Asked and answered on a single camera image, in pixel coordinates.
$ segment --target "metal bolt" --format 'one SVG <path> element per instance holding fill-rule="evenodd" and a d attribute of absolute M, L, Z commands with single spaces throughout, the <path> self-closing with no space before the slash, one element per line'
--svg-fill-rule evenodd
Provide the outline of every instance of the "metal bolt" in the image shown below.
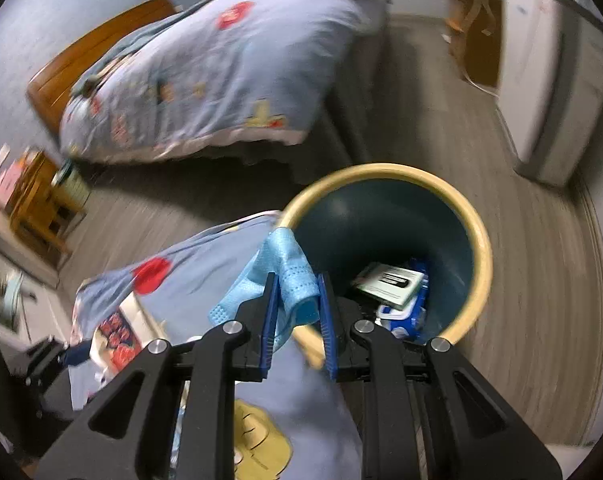
<path fill-rule="evenodd" d="M 435 337 L 431 342 L 430 346 L 433 347 L 435 352 L 448 352 L 451 349 L 451 344 L 447 339 L 443 337 Z"/>
<path fill-rule="evenodd" d="M 168 343 L 164 339 L 153 339 L 148 343 L 148 351 L 151 354 L 161 354 L 166 348 L 168 348 Z"/>
<path fill-rule="evenodd" d="M 368 319 L 360 319 L 355 322 L 355 330 L 361 334 L 368 334 L 372 332 L 375 328 L 375 323 Z"/>
<path fill-rule="evenodd" d="M 244 328 L 243 325 L 234 319 L 224 323 L 224 332 L 227 334 L 236 334 L 237 332 L 240 332 L 242 328 Z"/>

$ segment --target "bed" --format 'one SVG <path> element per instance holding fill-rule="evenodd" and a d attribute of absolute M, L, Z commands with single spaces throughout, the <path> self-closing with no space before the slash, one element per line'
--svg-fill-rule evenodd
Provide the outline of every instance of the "bed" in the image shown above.
<path fill-rule="evenodd" d="M 64 131 L 60 139 L 60 129 L 64 129 L 62 119 L 65 111 L 66 121 L 69 121 L 69 115 L 72 116 L 68 110 L 73 104 L 73 85 L 127 34 L 157 20 L 171 20 L 176 11 L 170 0 L 150 0 L 91 31 L 41 69 L 29 83 L 27 93 L 51 134 L 61 142 L 62 150 L 70 156 L 105 163 L 151 162 L 186 155 L 211 158 L 234 156 L 246 164 L 274 159 L 290 167 L 296 182 L 306 184 L 340 168 L 369 162 L 363 132 L 367 124 L 367 113 L 373 103 L 374 73 L 386 37 L 386 0 L 371 2 L 365 12 L 366 20 L 376 23 L 376 32 L 355 37 L 335 67 L 331 85 L 323 92 L 320 106 L 312 112 L 311 126 L 299 139 L 293 139 L 292 142 L 283 137 L 230 136 L 233 137 L 230 140 L 203 143 L 194 150 L 162 150 L 159 155 L 152 153 L 151 156 L 137 156 L 134 155 L 135 150 L 122 149 L 116 156 L 109 153 L 109 156 L 103 158 L 83 156 L 83 153 L 77 153 L 76 150 L 73 152 L 69 149 L 68 142 L 64 149 Z M 264 112 L 256 107 L 255 115 L 259 114 L 269 119 L 278 118 L 277 114 L 268 115 L 268 110 Z"/>

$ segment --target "trash can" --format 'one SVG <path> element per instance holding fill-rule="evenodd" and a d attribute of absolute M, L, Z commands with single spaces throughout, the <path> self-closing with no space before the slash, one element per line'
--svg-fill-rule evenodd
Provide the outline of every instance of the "trash can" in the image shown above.
<path fill-rule="evenodd" d="M 376 163 L 332 173 L 300 192 L 278 225 L 293 230 L 313 270 L 328 272 L 338 295 L 370 262 L 426 259 L 425 339 L 440 335 L 456 343 L 488 299 L 493 263 L 486 228 L 459 191 L 425 171 Z M 293 334 L 323 356 L 312 326 Z"/>

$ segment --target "wooden headboard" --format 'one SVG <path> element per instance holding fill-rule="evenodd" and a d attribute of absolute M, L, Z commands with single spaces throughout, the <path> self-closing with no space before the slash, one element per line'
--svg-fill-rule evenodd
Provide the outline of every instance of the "wooden headboard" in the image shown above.
<path fill-rule="evenodd" d="M 26 93 L 55 140 L 70 97 L 70 88 L 125 35 L 175 13 L 170 0 L 149 0 L 108 20 L 56 56 L 26 87 Z"/>

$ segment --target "wooden floor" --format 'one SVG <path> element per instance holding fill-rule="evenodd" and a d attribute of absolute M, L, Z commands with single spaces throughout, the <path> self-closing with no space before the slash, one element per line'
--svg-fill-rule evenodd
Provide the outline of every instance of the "wooden floor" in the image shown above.
<path fill-rule="evenodd" d="M 371 152 L 442 177 L 475 206 L 495 275 L 484 313 L 460 344 L 544 442 L 581 443 L 603 364 L 599 260 L 583 200 L 513 172 L 492 97 L 459 79 L 441 32 L 434 22 L 393 19 Z M 283 208 L 299 190 L 270 162 L 109 169 L 72 234 L 63 287 L 73 295 L 85 278 L 210 225 Z"/>

